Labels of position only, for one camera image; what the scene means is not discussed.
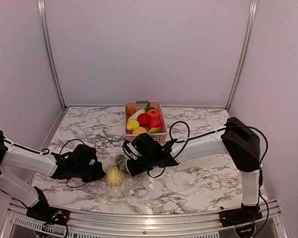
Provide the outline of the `clear zip top bag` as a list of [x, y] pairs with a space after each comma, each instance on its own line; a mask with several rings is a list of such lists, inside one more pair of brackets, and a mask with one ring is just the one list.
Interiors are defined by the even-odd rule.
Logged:
[[98, 160], [102, 163], [105, 177], [82, 187], [84, 192], [94, 197], [132, 196], [141, 180], [147, 177], [146, 172], [132, 176], [132, 170], [127, 168], [129, 158], [122, 152], [102, 154]]

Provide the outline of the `yellow fake lemon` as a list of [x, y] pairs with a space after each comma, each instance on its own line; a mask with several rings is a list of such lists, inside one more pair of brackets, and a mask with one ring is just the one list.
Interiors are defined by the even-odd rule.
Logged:
[[131, 120], [127, 121], [126, 130], [133, 131], [134, 129], [136, 129], [139, 126], [140, 126], [140, 123], [136, 119], [131, 119]]

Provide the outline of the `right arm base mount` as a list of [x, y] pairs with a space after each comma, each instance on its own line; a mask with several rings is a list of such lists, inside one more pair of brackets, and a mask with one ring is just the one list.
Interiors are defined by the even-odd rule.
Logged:
[[240, 208], [222, 210], [220, 222], [223, 227], [235, 226], [244, 223], [254, 223], [262, 219], [263, 215], [259, 206], [241, 206]]

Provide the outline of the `orange fake pumpkin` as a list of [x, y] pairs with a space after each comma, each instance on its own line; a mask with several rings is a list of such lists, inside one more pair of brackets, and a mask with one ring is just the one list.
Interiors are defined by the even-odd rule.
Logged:
[[149, 115], [151, 119], [159, 119], [160, 118], [160, 113], [157, 109], [149, 109], [147, 111], [147, 115]]

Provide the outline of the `red fake pepper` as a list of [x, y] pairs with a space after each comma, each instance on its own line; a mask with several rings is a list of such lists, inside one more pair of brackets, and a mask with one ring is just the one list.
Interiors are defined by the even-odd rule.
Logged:
[[151, 120], [150, 116], [146, 113], [140, 114], [137, 117], [137, 121], [140, 123], [141, 127], [148, 127], [149, 121]]

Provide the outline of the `pale yellow fake fruit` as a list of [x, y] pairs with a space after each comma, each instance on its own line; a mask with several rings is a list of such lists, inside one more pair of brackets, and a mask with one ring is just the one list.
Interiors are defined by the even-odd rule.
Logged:
[[107, 171], [105, 179], [109, 186], [120, 186], [123, 182], [123, 174], [119, 168], [112, 167]]

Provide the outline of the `peach fake fruit with leaf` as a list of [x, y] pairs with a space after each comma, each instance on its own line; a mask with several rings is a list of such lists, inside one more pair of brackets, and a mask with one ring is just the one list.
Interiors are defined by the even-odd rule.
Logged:
[[144, 127], [136, 127], [133, 131], [132, 134], [133, 135], [139, 135], [139, 134], [143, 134], [143, 133], [148, 133], [147, 130]]

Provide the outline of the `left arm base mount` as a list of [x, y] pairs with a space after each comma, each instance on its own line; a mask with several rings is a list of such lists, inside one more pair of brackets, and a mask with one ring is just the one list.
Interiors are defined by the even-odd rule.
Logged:
[[69, 219], [69, 210], [50, 206], [43, 191], [36, 186], [34, 189], [38, 193], [38, 202], [32, 207], [28, 207], [26, 216], [47, 224], [65, 226]]

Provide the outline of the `orange red fake fruit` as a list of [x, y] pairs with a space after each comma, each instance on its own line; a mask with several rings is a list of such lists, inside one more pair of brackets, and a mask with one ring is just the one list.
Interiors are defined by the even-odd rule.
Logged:
[[126, 106], [126, 114], [132, 116], [136, 112], [133, 106]]

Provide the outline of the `pink fake fruit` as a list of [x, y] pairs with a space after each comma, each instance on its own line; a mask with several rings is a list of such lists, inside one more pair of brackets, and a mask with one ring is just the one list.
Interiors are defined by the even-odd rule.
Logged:
[[162, 129], [163, 128], [163, 122], [158, 118], [153, 118], [149, 121], [148, 128], [149, 129], [152, 129], [152, 128]]

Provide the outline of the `green orange fake mango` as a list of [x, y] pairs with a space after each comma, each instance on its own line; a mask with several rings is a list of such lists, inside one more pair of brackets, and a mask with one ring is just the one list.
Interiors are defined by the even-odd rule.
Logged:
[[127, 162], [127, 158], [122, 155], [122, 154], [118, 154], [115, 158], [115, 166], [120, 168], [122, 166], [125, 166], [126, 165], [126, 162]]

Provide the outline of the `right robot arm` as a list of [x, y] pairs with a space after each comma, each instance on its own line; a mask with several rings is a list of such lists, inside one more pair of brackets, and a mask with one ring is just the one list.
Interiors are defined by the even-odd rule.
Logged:
[[182, 140], [171, 138], [164, 145], [142, 133], [132, 142], [126, 140], [122, 149], [132, 176], [149, 172], [154, 167], [165, 169], [197, 158], [229, 154], [241, 173], [242, 181], [242, 207], [237, 209], [236, 218], [247, 222], [255, 215], [260, 197], [261, 137], [264, 134], [259, 129], [231, 117], [220, 129], [193, 137], [188, 134]]

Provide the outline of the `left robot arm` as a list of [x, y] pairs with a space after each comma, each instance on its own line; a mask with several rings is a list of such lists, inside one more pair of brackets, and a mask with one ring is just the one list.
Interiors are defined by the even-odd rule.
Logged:
[[105, 176], [102, 163], [97, 160], [96, 150], [79, 144], [71, 152], [54, 153], [49, 150], [34, 150], [4, 137], [0, 130], [0, 190], [21, 201], [41, 220], [53, 216], [53, 210], [43, 192], [34, 188], [16, 175], [5, 170], [16, 167], [46, 175], [52, 179], [81, 179], [83, 183], [100, 180]]

